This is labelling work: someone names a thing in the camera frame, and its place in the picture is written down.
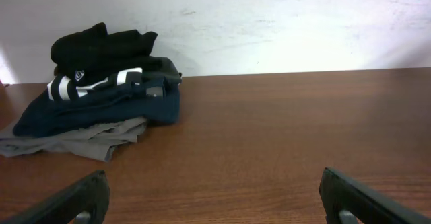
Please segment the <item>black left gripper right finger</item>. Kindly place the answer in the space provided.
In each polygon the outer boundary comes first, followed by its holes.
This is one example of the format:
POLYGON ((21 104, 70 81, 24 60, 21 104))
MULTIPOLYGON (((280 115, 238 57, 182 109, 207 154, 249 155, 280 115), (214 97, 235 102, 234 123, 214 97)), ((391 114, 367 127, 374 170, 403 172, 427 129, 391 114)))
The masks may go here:
POLYGON ((319 194, 328 224, 430 224, 429 218, 333 168, 324 169, 319 194))

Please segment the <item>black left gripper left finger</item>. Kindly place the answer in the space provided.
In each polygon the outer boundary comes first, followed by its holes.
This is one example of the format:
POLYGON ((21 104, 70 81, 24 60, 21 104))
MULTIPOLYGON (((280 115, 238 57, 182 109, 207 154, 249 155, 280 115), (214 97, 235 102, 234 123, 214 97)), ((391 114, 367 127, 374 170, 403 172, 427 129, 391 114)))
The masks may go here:
POLYGON ((44 201, 6 220, 11 224, 91 223, 101 224, 110 200, 106 173, 96 170, 44 201))

